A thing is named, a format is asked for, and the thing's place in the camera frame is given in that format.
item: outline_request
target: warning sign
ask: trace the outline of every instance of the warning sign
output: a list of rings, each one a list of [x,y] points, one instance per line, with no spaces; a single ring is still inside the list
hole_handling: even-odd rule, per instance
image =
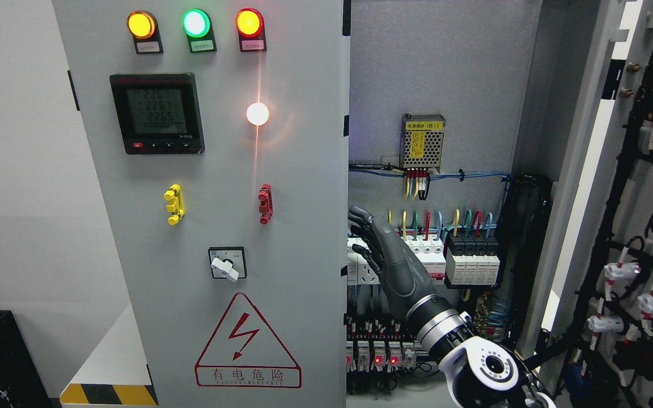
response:
[[[413,131],[410,135],[410,159],[425,157],[425,134],[424,131]]]
[[[195,364],[201,387],[301,388],[301,367],[264,315],[238,292]]]

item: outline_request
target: green wire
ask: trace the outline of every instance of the green wire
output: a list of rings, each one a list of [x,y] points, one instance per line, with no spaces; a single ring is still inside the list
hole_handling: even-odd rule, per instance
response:
[[[463,224],[465,224],[465,234],[463,234],[464,237],[469,237],[470,236],[470,223],[472,222],[472,210],[467,209],[465,211],[465,220]]]
[[[415,215],[412,219],[412,240],[416,241],[417,240],[417,229],[419,228],[419,215],[417,214],[417,211],[415,211]]]

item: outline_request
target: robotic hand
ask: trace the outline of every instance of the robotic hand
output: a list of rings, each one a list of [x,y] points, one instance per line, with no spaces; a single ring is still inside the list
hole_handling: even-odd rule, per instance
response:
[[[478,408],[505,403],[510,406],[555,407],[546,395],[534,392],[528,383],[529,395],[519,384],[523,372],[516,357],[492,341],[472,333],[469,317],[460,314],[448,300],[435,292],[425,267],[412,253],[394,227],[384,219],[375,219],[369,212],[352,206],[350,230],[367,245],[353,245],[379,277],[394,317],[407,322],[417,341],[439,362],[445,373],[450,397],[460,408]]]

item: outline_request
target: white switch knob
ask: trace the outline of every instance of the white switch knob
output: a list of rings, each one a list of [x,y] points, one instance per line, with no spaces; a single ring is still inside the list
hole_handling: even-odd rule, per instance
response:
[[[210,266],[218,269],[218,271],[221,271],[221,276],[225,277],[229,281],[238,281],[238,271],[234,269],[234,264],[221,261],[218,258],[213,258],[213,262],[210,263]]]

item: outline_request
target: yellow indicator light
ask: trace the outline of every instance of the yellow indicator light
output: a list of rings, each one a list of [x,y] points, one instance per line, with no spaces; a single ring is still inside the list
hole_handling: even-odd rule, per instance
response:
[[[128,16],[128,29],[136,39],[149,39],[155,34],[155,28],[155,18],[147,11],[133,11]]]
[[[246,37],[256,37],[264,30],[264,18],[253,8],[244,8],[236,15],[236,29]]]

